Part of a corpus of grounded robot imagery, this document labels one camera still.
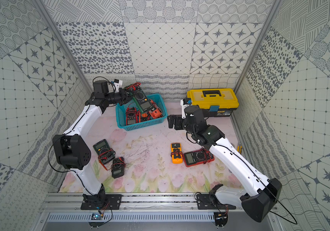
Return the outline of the dark green multimeter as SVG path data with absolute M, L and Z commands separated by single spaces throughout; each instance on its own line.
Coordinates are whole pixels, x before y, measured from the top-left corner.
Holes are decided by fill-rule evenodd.
M 128 85 L 125 87 L 125 90 L 129 96 L 133 97 L 134 103 L 142 114 L 154 110 L 153 104 L 141 89 L 141 83 L 136 82 L 134 84 Z

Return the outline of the red black multimeter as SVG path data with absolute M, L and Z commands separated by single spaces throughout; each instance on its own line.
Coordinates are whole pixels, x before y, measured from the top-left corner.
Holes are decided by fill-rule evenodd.
M 140 111 L 138 111 L 135 107 L 129 107 L 125 111 L 125 124 L 134 125 L 140 122 Z

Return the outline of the orange multimeter with leads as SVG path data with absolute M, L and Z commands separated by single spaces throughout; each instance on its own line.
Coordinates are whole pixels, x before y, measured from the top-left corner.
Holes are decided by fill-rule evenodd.
M 156 104 L 153 100 L 150 100 L 150 103 L 151 103 L 152 106 L 153 106 L 153 109 L 151 109 L 151 110 L 149 111 L 150 116 L 151 116 L 153 119 L 157 119 L 157 118 L 161 118 L 161 117 L 163 117 L 162 111 L 161 111 L 161 109 L 157 106 L 157 104 Z

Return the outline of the orange black multimeter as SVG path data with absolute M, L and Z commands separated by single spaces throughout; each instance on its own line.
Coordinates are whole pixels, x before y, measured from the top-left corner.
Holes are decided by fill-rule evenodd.
M 150 119 L 151 119 L 151 116 L 150 116 L 149 113 L 143 113 L 143 114 L 141 114 L 141 119 L 140 119 L 141 122 L 145 122 L 145 121 L 148 121 Z

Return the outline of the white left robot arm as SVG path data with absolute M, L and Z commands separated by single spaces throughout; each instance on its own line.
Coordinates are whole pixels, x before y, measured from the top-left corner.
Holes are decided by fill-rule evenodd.
M 57 163 L 65 169 L 64 171 L 54 169 L 54 171 L 71 172 L 80 180 L 85 199 L 104 202 L 105 189 L 89 164 L 91 150 L 85 139 L 96 120 L 110 105 L 129 103 L 135 92 L 116 87 L 108 80 L 94 82 L 93 89 L 78 119 L 63 134 L 53 137 L 50 149 L 54 149 Z

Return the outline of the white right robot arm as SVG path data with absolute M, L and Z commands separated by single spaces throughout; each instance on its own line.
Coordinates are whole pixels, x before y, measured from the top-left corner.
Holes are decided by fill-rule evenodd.
M 169 115 L 168 126 L 185 130 L 188 140 L 193 140 L 209 151 L 232 172 L 243 186 L 241 192 L 226 186 L 214 187 L 210 192 L 221 205 L 241 207 L 254 221 L 262 222 L 276 204 L 280 204 L 281 182 L 268 178 L 250 164 L 215 125 L 208 125 L 205 110 L 192 104 L 190 98 L 180 101 L 181 115 Z

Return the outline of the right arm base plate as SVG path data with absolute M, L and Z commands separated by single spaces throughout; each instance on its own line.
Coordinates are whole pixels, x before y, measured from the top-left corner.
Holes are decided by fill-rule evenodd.
M 236 206 L 232 205 L 223 205 L 217 201 L 217 199 L 214 199 L 209 194 L 202 194 L 200 192 L 196 192 L 194 194 L 194 198 L 197 202 L 197 208 L 198 210 L 222 210 L 225 211 L 226 209 L 236 209 Z

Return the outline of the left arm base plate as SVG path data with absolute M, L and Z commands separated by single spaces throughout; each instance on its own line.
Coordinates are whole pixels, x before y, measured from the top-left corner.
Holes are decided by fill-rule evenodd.
M 106 194 L 103 198 L 99 198 L 98 195 L 86 195 L 83 194 L 83 202 L 81 204 L 81 210 L 101 210 L 108 208 L 109 210 L 119 210 L 122 194 Z

